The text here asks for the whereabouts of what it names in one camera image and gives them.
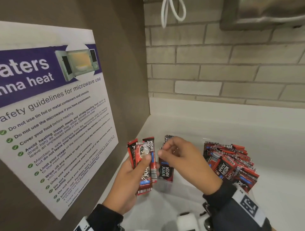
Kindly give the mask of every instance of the white countertop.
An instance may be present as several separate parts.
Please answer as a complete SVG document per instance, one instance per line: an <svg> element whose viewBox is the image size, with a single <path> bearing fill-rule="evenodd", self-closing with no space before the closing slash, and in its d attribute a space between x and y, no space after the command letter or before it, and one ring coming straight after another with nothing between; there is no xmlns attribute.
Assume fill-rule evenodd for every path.
<svg viewBox="0 0 305 231"><path fill-rule="evenodd" d="M229 104L200 103L193 110L191 101L151 98L152 115L138 138L154 136L156 150L162 145L166 134L181 136L201 150L205 140L245 146L260 174L253 188L254 197L273 227L277 231L304 230L305 123L302 120L305 110L248 105L230 105L228 108ZM243 117L239 123L234 114L246 118ZM99 203L107 196L114 177ZM192 189L176 171L174 184L185 190ZM156 190L149 195L139 196L136 206L125 215L122 226L126 230L176 230L174 221L179 213L194 211L198 215L203 212L201 193L193 193L197 195L197 202Z"/></svg>

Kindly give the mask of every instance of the brown wall panel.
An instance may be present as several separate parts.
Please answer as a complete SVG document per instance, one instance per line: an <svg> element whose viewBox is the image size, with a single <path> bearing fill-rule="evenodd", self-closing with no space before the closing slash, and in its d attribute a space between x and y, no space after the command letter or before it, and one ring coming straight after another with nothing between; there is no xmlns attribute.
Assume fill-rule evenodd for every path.
<svg viewBox="0 0 305 231"><path fill-rule="evenodd" d="M10 0L1 21L92 29L119 144L58 221L0 161L0 230L67 231L94 208L149 116L143 2L136 0Z"/></svg>

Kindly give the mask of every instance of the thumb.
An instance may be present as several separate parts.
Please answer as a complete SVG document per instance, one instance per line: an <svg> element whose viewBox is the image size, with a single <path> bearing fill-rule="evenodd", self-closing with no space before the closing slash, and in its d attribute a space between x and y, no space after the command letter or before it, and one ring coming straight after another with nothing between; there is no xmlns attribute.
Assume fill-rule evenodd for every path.
<svg viewBox="0 0 305 231"><path fill-rule="evenodd" d="M165 151L163 149L158 151L158 156L166 161L171 167L176 168L178 162L179 162L179 157L175 156L174 154L169 153L168 151Z"/></svg>
<svg viewBox="0 0 305 231"><path fill-rule="evenodd" d="M145 157L138 163L136 168L132 171L132 174L135 178L141 178L146 170L146 168L149 166L150 161L152 159L151 155L145 155Z"/></svg>

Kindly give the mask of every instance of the white cable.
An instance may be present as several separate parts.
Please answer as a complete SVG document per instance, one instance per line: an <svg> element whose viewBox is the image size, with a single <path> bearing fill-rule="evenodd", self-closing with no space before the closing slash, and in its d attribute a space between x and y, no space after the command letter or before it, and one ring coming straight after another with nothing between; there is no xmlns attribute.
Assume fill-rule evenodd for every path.
<svg viewBox="0 0 305 231"><path fill-rule="evenodd" d="M175 18L179 21L179 22L182 22L185 17L186 17L186 8L185 8L185 5L184 5L184 2L183 0L179 0L181 6L182 6L182 10L183 10L183 16L182 18L180 18L175 10L175 7L174 7L174 3L173 3L173 0L163 0L163 3L162 3L162 7L161 7L161 25L163 28L166 27L166 23L167 23L167 15L168 15L168 2L170 3L170 7L172 9L172 12L175 16Z"/></svg>

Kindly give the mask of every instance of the brick wall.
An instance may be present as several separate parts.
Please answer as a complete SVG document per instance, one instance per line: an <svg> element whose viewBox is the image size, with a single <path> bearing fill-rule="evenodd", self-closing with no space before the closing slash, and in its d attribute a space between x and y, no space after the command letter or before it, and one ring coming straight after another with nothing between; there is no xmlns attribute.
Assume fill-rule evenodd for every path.
<svg viewBox="0 0 305 231"><path fill-rule="evenodd" d="M222 0L184 2L166 29L162 3L144 2L150 97L305 108L305 26L224 32Z"/></svg>

